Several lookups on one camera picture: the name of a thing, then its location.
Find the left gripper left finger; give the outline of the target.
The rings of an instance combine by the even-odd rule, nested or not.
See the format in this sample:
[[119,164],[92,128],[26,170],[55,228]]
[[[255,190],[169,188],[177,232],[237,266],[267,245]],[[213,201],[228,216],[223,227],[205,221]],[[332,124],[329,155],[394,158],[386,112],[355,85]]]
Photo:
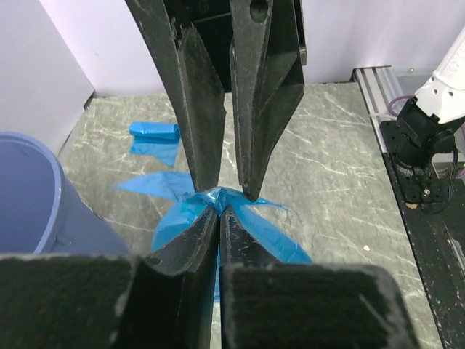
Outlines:
[[208,348],[214,209],[147,257],[1,257],[3,348]]

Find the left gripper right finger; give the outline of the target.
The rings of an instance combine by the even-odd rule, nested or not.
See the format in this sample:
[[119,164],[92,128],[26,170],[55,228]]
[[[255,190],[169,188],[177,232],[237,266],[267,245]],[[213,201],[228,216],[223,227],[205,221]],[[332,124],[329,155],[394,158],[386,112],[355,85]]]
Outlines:
[[220,303],[223,348],[418,348],[399,286],[383,268],[312,264],[313,293],[291,304]]

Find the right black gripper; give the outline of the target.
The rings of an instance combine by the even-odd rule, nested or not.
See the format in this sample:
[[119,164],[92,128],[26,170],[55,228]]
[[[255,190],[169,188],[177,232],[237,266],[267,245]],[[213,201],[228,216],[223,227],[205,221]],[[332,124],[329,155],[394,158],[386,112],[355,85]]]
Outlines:
[[256,201],[273,149],[304,96],[302,2],[126,4],[177,117],[194,188],[218,184],[225,92],[232,92],[238,180]]

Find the blue plastic trash bin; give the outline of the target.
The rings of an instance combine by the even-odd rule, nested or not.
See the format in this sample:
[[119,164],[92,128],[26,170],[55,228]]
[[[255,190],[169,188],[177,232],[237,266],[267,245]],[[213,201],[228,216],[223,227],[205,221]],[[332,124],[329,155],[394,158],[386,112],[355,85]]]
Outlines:
[[125,255],[129,249],[82,201],[45,144],[2,132],[1,252]]

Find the blue trash bag roll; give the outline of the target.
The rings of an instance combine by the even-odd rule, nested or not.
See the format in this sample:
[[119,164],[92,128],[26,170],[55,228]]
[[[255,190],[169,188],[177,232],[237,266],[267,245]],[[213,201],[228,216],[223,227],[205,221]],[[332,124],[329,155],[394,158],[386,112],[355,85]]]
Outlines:
[[175,165],[181,139],[177,124],[136,121],[131,123],[129,134],[134,138],[130,153],[153,156],[168,167]]

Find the aluminium rail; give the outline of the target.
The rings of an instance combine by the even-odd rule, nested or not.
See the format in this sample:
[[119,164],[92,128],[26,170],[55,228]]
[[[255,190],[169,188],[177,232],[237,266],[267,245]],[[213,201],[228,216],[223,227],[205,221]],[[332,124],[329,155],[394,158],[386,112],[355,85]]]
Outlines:
[[414,70],[393,68],[392,66],[373,66],[355,68],[351,80],[358,83],[365,106],[375,132],[381,153],[386,153],[386,145],[380,131],[383,121],[394,121],[392,111],[398,113],[405,100],[389,104],[398,97],[412,95],[431,76],[432,70]]

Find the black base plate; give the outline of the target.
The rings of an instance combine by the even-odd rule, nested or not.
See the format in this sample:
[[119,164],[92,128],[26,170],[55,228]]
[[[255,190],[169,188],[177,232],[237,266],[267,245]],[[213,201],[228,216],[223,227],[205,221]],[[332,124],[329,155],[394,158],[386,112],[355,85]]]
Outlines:
[[455,181],[449,196],[449,180],[434,167],[400,167],[395,121],[381,122],[377,137],[442,345],[463,348],[464,182]]

